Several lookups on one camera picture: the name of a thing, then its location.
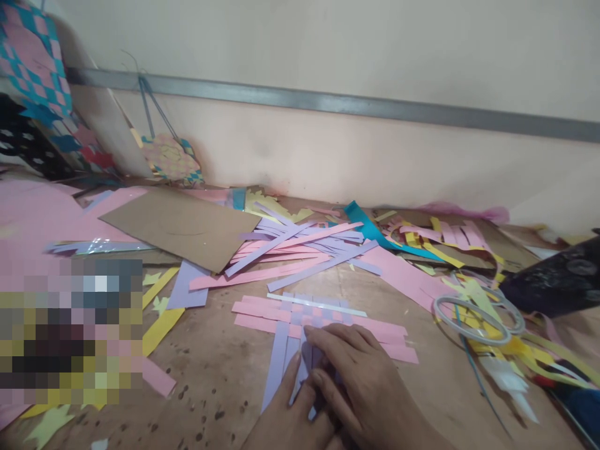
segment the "hand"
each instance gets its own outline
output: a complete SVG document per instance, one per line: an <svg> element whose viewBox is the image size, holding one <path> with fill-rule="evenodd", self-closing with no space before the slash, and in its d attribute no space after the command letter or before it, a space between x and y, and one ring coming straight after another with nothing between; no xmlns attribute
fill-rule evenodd
<svg viewBox="0 0 600 450"><path fill-rule="evenodd" d="M362 450L452 448L421 414L370 331L331 324L305 326L304 332L338 371L344 387L323 369L313 370L311 379Z"/></svg>
<svg viewBox="0 0 600 450"><path fill-rule="evenodd" d="M312 422L308 419L317 395L310 377L302 384L294 404L289 406L300 359L298 352L290 361L279 389L254 425L242 450L340 448L337 447L338 439L333 439L338 421L329 408L325 407Z"/></svg>

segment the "table surface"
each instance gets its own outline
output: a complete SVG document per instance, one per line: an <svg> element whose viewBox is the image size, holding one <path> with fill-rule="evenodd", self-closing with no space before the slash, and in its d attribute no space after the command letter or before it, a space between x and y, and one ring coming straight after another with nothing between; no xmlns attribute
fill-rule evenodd
<svg viewBox="0 0 600 450"><path fill-rule="evenodd" d="M292 212L307 204L285 197L280 202ZM316 208L331 207L308 203ZM382 211L366 212L374 217ZM282 263L258 264L257 268L278 264ZM164 269L145 271L153 274ZM164 370L170 369L177 381L170 398L144 383L140 404L107 405L102 411L93 406L80 411L73 406L71 414L76 418L60 429L46 448L81 450L106 438L110 449L239 448L260 414L274 335L235 326L231 308L243 295L265 297L266 283L212 289L206 307L184 313L150 356ZM174 279L161 296L168 296L173 284ZM434 323L430 313L377 276L340 264L286 290L347 299L352 308L366 311L371 318L406 327L406 342L416 349L420 364L397 362L399 372L424 415L457 449L583 448L540 388L531 386L527 394L540 420L536 425L523 421L508 397L484 379L511 440L481 394L456 334ZM157 316L150 307L144 311L144 330ZM600 357L590 350L598 342L599 323L599 309L555 322L565 344L600 371ZM34 449L34 441L23 444L23 439L40 420L40 416L17 420L3 431L8 448Z"/></svg>

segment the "glue bottle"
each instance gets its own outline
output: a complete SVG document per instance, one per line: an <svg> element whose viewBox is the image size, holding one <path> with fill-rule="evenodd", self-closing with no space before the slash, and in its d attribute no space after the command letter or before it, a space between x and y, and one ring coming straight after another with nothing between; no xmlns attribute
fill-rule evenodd
<svg viewBox="0 0 600 450"><path fill-rule="evenodd" d="M494 379L497 386L511 395L512 400L519 406L523 414L532 422L539 423L538 418L525 398L529 386L525 380L513 371L510 363L504 358L501 359L490 354L485 356L480 355L479 361L487 373Z"/></svg>

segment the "cardboard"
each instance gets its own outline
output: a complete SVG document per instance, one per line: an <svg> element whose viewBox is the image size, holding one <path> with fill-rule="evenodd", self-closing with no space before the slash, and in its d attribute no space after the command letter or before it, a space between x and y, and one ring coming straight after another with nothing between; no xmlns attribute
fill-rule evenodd
<svg viewBox="0 0 600 450"><path fill-rule="evenodd" d="M388 220L382 221L381 224L388 221L398 220L398 216L402 217L412 225L431 228L430 217L432 214L415 209L398 209L398 215L392 216ZM530 253L526 248L514 242L512 239L502 233L496 225L484 219L473 217L458 216L456 214L435 214L440 221L446 222L449 225L464 225L464 220L471 220L481 231L486 242L494 253L504 258L506 264L504 270L510 273L517 273L533 264L536 264L539 259ZM489 257L486 252L469 251L465 252L455 247L445 246L432 242L433 246L448 256L455 258L464 263L466 268L475 269L494 269L496 263ZM435 261L423 257L402 254L402 257L408 261L427 262L435 264Z"/></svg>
<svg viewBox="0 0 600 450"><path fill-rule="evenodd" d="M250 233L260 221L253 214L171 189L154 189L100 219L217 273L243 243L240 233Z"/></svg>

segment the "teal paper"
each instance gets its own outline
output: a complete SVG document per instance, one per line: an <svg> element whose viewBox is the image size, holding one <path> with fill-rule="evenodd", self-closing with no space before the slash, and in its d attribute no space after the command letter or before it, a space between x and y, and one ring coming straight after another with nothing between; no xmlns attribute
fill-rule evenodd
<svg viewBox="0 0 600 450"><path fill-rule="evenodd" d="M360 206L353 201L351 204L344 208L348 218L351 222L362 222L363 225L357 228L358 231L362 233L365 239L369 239L371 241L377 241L380 246L388 250L400 250L406 253L411 253L413 255L421 256L423 258L433 259L434 261L443 261L443 259L438 258L432 252L416 249L409 246L398 246L393 242L390 242L386 239L381 231L377 228L377 226L371 222L371 219L364 213Z"/></svg>

